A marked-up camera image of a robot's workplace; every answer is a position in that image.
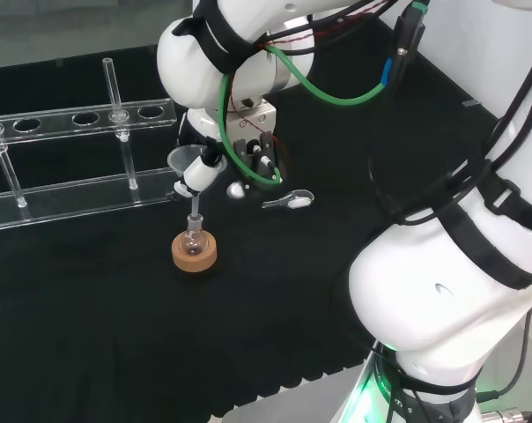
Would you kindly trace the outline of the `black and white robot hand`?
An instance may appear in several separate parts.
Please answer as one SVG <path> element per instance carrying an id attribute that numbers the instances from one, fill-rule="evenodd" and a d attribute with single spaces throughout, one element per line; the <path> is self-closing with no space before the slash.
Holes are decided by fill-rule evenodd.
<path id="1" fill-rule="evenodd" d="M 193 198 L 207 190 L 219 175 L 225 154 L 217 122 L 204 108 L 190 108 L 181 118 L 177 148 L 181 152 L 198 149 L 200 154 L 188 163 L 174 183 L 176 197 Z"/>

